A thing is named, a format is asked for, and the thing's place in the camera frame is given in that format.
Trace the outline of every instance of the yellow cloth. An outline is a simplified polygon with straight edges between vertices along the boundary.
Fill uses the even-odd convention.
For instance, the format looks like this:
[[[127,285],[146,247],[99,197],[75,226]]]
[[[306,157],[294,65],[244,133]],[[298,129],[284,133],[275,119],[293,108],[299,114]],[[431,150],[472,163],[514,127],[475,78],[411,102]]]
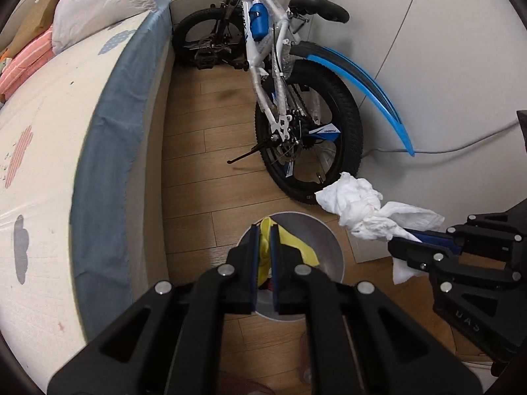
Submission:
[[[262,285],[269,277],[269,269],[271,268],[271,256],[269,253],[269,236],[271,234],[271,226],[276,223],[270,218],[264,218],[260,223],[260,264],[258,266],[258,286]],[[280,243],[288,245],[289,247],[297,248],[302,254],[304,263],[315,267],[318,262],[317,254],[308,244],[302,242],[298,237],[293,236],[282,226],[278,225],[278,234],[280,235]]]

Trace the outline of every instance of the black bicycle seat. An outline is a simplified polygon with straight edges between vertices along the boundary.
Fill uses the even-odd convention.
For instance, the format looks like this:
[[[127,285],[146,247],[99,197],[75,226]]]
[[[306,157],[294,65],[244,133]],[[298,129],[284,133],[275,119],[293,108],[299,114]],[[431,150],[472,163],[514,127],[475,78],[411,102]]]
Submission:
[[[297,14],[318,14],[333,22],[346,23],[349,21],[348,11],[328,0],[291,0],[289,9]]]

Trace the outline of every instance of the white paper towel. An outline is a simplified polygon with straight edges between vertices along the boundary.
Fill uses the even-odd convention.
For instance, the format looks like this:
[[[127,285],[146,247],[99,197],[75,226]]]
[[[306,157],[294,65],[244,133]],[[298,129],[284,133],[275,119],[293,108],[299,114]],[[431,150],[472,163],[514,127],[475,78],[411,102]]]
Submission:
[[[389,241],[396,236],[420,242],[403,227],[437,230],[445,220],[434,211],[405,203],[389,201],[381,207],[383,195],[374,190],[367,179],[357,179],[347,172],[342,172],[338,181],[317,192],[316,197],[325,211],[339,216],[340,226],[346,227],[349,233],[363,240],[385,238]],[[409,268],[405,261],[394,258],[394,284],[425,274]]]

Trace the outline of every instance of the blue fender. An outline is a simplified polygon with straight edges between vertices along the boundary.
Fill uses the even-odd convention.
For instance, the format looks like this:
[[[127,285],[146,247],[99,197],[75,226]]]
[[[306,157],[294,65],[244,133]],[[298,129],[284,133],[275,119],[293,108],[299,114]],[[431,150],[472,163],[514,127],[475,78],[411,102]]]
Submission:
[[[359,65],[333,49],[318,46],[318,44],[309,41],[301,41],[299,44],[291,46],[289,53],[324,65],[357,86],[375,104],[380,112],[383,113],[397,135],[399,135],[408,154],[415,156],[412,141],[394,105],[386,96],[383,89]]]

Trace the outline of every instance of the water bottle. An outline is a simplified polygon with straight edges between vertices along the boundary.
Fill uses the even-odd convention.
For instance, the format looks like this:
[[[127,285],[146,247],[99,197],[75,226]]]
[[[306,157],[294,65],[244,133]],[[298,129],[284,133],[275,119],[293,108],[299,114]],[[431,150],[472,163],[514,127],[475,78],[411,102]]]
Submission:
[[[249,10],[251,19],[251,33],[255,41],[260,41],[269,32],[269,13],[259,0],[254,0],[254,4]]]

